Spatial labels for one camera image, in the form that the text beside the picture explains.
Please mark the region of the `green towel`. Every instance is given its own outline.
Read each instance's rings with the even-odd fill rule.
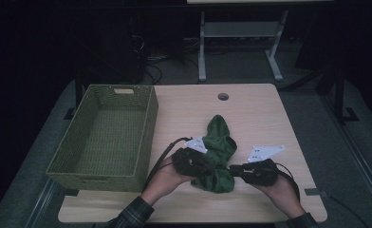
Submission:
[[[203,142],[208,150],[205,157],[214,168],[214,172],[211,175],[192,180],[192,185],[215,193],[231,192],[234,180],[227,170],[227,162],[236,151],[237,146],[230,137],[230,130],[222,116],[215,115],[210,121]]]

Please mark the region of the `sleeve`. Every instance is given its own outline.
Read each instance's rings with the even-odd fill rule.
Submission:
[[[112,220],[110,227],[140,228],[153,214],[154,208],[141,197],[135,198],[121,213]]]
[[[310,213],[287,220],[287,225],[289,228],[319,228],[319,225]]]

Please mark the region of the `woven plastic basket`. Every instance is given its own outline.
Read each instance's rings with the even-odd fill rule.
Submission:
[[[46,174],[69,189],[140,192],[157,112],[153,86],[91,85]]]

